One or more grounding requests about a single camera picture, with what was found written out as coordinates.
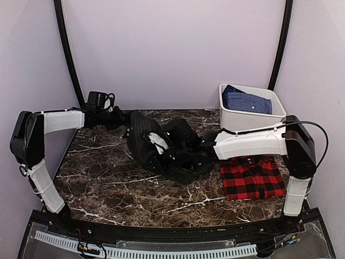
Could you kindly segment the black pinstriped long sleeve shirt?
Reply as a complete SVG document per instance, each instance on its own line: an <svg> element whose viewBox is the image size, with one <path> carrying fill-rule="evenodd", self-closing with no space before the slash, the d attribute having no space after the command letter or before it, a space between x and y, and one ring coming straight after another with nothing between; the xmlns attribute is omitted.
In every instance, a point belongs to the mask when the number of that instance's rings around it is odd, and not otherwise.
<svg viewBox="0 0 345 259"><path fill-rule="evenodd" d="M183 118L160 126L139 111L130 112L127 147L145 170L189 184L213 169L214 134L199 137Z"/></svg>

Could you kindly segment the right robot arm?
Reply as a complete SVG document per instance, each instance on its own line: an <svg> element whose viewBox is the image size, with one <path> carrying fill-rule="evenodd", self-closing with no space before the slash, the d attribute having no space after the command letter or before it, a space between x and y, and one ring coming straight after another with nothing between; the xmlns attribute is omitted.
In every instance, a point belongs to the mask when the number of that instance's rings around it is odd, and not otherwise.
<svg viewBox="0 0 345 259"><path fill-rule="evenodd" d="M224 128L202 137L185 120L175 120L162 132L150 132L148 139L161 172L186 181L219 161L228 200L284 196L284 215L275 229L287 234L295 227L317 167L314 141L296 117L270 127Z"/></svg>

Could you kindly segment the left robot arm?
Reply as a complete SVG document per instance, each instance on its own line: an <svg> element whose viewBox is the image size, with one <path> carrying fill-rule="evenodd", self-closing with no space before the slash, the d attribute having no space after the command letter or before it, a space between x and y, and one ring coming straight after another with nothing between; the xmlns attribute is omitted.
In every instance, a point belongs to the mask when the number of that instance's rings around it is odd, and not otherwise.
<svg viewBox="0 0 345 259"><path fill-rule="evenodd" d="M67 215L68 206L59 195L45 163L45 136L50 133L103 126L114 130L128 123L129 113L115 105L115 95L90 92L81 107L56 111L20 112L10 141L10 151L27 176L34 193L45 208L57 214L54 225L64 235L76 231L76 223Z"/></svg>

